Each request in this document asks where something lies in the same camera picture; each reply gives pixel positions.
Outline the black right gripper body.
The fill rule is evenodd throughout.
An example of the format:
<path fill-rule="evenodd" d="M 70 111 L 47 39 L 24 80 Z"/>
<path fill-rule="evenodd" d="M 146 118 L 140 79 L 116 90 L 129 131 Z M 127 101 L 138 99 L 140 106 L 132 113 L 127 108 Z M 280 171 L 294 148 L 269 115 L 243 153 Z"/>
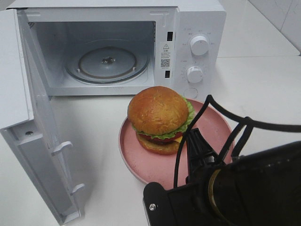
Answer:
<path fill-rule="evenodd" d="M 174 226 L 224 226 L 226 221 L 214 213 L 209 202 L 209 179 L 214 170 L 224 166 L 212 165 L 199 180 L 166 190 L 174 214 Z"/>

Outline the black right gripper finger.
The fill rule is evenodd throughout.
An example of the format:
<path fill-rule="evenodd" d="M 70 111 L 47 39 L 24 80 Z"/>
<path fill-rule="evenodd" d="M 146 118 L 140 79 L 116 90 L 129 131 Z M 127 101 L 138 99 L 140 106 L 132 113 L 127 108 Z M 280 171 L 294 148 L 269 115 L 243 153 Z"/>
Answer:
<path fill-rule="evenodd" d="M 201 135 L 198 128 L 189 132 L 186 145 L 188 164 L 186 183 L 188 184 L 199 180 L 204 172 L 212 167 L 215 161 L 215 151 Z"/>
<path fill-rule="evenodd" d="M 174 214 L 167 191 L 157 182 L 151 182 L 143 190 L 143 204 L 150 226 L 173 226 Z"/>

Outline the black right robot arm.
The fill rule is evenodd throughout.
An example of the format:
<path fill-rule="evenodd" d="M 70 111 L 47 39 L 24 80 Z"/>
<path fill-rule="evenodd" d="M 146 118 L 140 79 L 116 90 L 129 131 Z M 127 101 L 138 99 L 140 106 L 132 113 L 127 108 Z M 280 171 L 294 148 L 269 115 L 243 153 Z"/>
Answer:
<path fill-rule="evenodd" d="M 301 223 L 301 144 L 293 142 L 230 164 L 198 129 L 188 136 L 186 185 L 143 191 L 151 226 L 298 226 Z"/>

